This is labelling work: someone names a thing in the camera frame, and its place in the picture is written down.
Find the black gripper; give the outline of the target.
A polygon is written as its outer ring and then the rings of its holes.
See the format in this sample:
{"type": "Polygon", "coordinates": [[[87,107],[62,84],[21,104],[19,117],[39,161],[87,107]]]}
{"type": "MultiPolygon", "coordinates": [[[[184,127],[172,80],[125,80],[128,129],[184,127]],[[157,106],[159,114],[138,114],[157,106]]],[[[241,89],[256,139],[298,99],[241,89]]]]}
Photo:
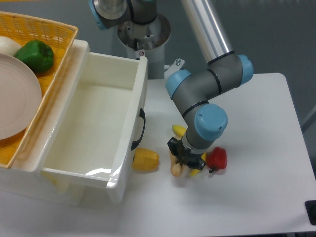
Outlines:
{"type": "Polygon", "coordinates": [[[183,142],[172,137],[167,145],[173,156],[176,157],[176,163],[185,164],[190,169],[203,170],[206,161],[203,160],[202,154],[194,154],[191,148],[185,147],[183,142]]]}

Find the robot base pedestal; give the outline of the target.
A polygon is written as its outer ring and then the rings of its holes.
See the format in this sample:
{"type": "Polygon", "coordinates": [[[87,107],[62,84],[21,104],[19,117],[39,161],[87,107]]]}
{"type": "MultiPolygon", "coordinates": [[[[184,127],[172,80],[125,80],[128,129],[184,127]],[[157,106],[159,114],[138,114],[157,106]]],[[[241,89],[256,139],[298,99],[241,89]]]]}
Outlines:
{"type": "Polygon", "coordinates": [[[168,19],[158,13],[147,25],[127,21],[118,26],[118,38],[125,46],[130,59],[148,59],[148,79],[164,78],[165,45],[171,35],[168,19]]]}

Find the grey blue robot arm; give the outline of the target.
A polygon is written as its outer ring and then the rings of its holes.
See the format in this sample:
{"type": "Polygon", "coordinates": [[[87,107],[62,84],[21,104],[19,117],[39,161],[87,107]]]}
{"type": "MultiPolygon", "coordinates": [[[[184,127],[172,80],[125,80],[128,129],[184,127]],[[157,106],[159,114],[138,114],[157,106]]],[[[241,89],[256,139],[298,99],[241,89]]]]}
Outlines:
{"type": "MultiPolygon", "coordinates": [[[[225,111],[209,100],[250,81],[254,69],[246,56],[232,49],[211,1],[184,0],[182,6],[208,68],[196,75],[179,70],[167,77],[166,90],[188,126],[181,139],[171,138],[167,144],[178,165],[202,170],[202,155],[228,123],[225,111]]],[[[89,7],[99,28],[117,27],[130,58],[147,57],[149,73],[163,74],[171,27],[158,13],[156,1],[91,0],[89,7]]]]}

